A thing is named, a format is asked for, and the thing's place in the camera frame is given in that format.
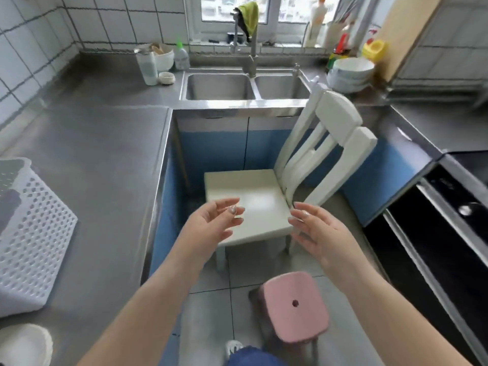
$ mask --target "stainless steel sink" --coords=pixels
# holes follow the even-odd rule
[[[301,77],[292,74],[259,75],[256,78],[261,98],[269,99],[308,99],[310,92]]]
[[[239,73],[195,73],[188,76],[187,100],[253,100],[251,82]]]

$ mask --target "double sink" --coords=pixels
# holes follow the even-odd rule
[[[250,78],[240,69],[191,69],[185,72],[182,100],[308,99],[300,70],[259,69]]]

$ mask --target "oven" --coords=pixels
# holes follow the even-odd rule
[[[466,168],[447,157],[364,233],[393,286],[471,363],[488,366],[484,184],[474,177],[477,189],[467,187],[453,176]]]

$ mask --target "stool seat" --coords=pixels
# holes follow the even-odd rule
[[[306,342],[327,330],[329,314],[309,273],[274,277],[263,284],[262,291],[268,316],[283,342]]]

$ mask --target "plastic basket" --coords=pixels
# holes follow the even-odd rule
[[[30,165],[0,159],[0,317],[46,304],[78,221]]]

